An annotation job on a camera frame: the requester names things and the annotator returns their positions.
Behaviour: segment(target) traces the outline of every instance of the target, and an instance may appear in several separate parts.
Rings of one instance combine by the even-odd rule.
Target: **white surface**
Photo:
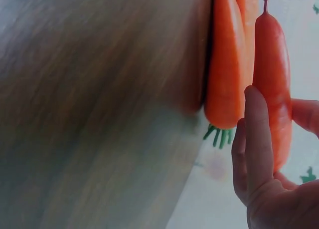
[[[319,14],[315,0],[269,0],[269,13],[281,23],[291,60],[292,97],[319,99]],[[232,185],[230,147],[204,141],[166,229],[246,229],[246,211]],[[309,166],[319,176],[319,141],[294,125],[291,157],[282,172],[300,184]]]

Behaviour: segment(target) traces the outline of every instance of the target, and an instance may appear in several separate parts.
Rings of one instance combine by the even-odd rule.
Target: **orange carrot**
[[[287,161],[292,137],[290,63],[284,32],[267,11],[255,26],[255,68],[253,85],[263,94],[268,106],[274,152],[274,172]]]
[[[243,20],[245,41],[247,72],[250,74],[250,85],[253,80],[254,61],[255,61],[255,22],[259,14],[258,0],[237,0],[241,18]]]
[[[217,128],[225,136],[244,115],[244,89],[249,81],[246,70],[245,35],[236,0],[214,0],[213,52],[204,111],[210,127],[204,139]]]

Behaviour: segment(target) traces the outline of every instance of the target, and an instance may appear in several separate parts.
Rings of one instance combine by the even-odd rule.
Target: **green pattern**
[[[313,174],[312,167],[309,167],[309,169],[307,170],[307,173],[308,173],[308,176],[300,176],[303,183],[307,183],[307,182],[311,182],[313,180],[316,180],[317,177]]]

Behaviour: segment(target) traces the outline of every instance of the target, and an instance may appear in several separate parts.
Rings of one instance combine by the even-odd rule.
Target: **green carrot stem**
[[[219,133],[220,133],[220,129],[217,128],[216,135],[215,135],[214,142],[213,142],[213,147],[216,147],[216,145],[217,145]]]
[[[233,130],[229,129],[228,130],[228,144],[231,144],[231,142],[233,141]]]
[[[216,129],[213,125],[209,124],[211,127],[208,126],[208,131],[205,134],[203,140],[206,140],[208,136]]]
[[[221,130],[221,140],[219,144],[219,149],[223,149],[226,141],[227,130]]]

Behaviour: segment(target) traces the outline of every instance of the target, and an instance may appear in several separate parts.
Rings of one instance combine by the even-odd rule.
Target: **carrot tip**
[[[268,5],[268,0],[264,0],[264,13],[267,13],[268,10],[267,10],[267,5]]]

